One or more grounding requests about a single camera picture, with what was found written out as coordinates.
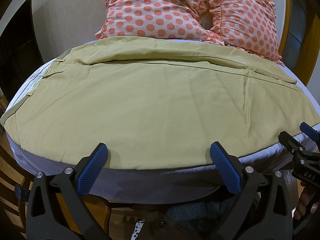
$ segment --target metal screw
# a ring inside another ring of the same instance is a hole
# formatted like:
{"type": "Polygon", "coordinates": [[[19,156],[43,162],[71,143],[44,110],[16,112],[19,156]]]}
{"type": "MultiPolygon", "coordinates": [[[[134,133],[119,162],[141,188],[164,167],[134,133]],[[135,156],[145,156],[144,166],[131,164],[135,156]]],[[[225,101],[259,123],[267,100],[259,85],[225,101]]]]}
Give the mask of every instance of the metal screw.
{"type": "Polygon", "coordinates": [[[281,171],[276,171],[276,172],[275,172],[275,175],[276,175],[278,178],[281,178],[281,177],[282,177],[281,171]]]}
{"type": "Polygon", "coordinates": [[[164,228],[167,226],[167,222],[166,221],[162,221],[160,224],[159,224],[159,227],[160,228],[164,228]]]}
{"type": "Polygon", "coordinates": [[[247,173],[253,173],[253,172],[254,172],[254,169],[253,169],[251,166],[246,166],[245,171],[246,171],[247,173]]]}
{"type": "Polygon", "coordinates": [[[71,167],[67,167],[65,170],[64,170],[64,173],[65,174],[71,174],[73,172],[73,168],[71,167]]]}
{"type": "Polygon", "coordinates": [[[43,172],[42,172],[42,171],[39,171],[39,172],[36,174],[37,179],[41,179],[42,176],[43,176],[43,172]]]}

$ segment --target black television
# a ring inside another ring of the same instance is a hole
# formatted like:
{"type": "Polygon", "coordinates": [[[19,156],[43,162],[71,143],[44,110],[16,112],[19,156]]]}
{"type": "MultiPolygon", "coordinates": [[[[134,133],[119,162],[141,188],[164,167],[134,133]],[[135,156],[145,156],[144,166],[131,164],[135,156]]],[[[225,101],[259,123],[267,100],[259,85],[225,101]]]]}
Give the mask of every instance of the black television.
{"type": "Polygon", "coordinates": [[[43,64],[33,27],[31,0],[26,0],[0,36],[0,87],[9,102],[43,64]]]}

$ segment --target chair backrest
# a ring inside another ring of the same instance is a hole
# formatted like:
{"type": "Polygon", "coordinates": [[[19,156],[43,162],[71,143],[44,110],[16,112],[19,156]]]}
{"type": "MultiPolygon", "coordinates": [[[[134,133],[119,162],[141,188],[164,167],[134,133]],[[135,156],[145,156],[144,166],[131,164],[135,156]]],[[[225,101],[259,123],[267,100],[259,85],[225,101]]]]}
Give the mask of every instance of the chair backrest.
{"type": "Polygon", "coordinates": [[[26,233],[26,204],[18,201],[14,186],[29,188],[34,175],[22,169],[15,159],[0,146],[0,206],[21,233],[26,233]]]}

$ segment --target window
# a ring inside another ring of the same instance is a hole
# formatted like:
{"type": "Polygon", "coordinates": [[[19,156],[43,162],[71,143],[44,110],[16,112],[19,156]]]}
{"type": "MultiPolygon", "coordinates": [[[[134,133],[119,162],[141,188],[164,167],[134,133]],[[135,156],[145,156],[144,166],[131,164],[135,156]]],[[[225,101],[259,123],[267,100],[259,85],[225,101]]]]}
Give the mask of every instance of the window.
{"type": "Polygon", "coordinates": [[[291,20],[282,61],[293,72],[300,56],[306,30],[307,0],[291,0],[291,20]]]}

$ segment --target bed sheet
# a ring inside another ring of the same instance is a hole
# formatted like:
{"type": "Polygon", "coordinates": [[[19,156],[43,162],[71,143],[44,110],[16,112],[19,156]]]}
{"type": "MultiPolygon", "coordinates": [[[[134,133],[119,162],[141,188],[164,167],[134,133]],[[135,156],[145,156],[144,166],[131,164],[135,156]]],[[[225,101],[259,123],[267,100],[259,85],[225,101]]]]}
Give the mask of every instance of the bed sheet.
{"type": "MultiPolygon", "coordinates": [[[[8,109],[28,91],[32,90],[53,61],[54,59],[47,62],[30,76],[10,102],[8,109]]],[[[298,81],[297,85],[302,88],[320,115],[320,106],[308,89],[288,68],[279,67],[298,81]]],[[[314,126],[314,128],[320,130],[320,124],[314,126]]],[[[302,143],[307,150],[316,150],[316,144],[305,134],[299,134],[295,136],[295,139],[302,143]]],[[[32,174],[43,171],[46,175],[53,175],[61,173],[66,167],[72,166],[33,155],[24,151],[10,136],[8,136],[8,140],[18,164],[32,174]]],[[[268,173],[289,163],[292,160],[292,155],[284,151],[284,147],[277,143],[239,160],[244,165],[253,166],[259,172],[268,173]]],[[[217,181],[218,176],[216,175],[217,171],[214,165],[185,169],[140,171],[103,169],[90,193],[113,202],[178,203],[199,199],[213,193],[219,187],[218,184],[222,183],[222,181],[217,181]]]]}

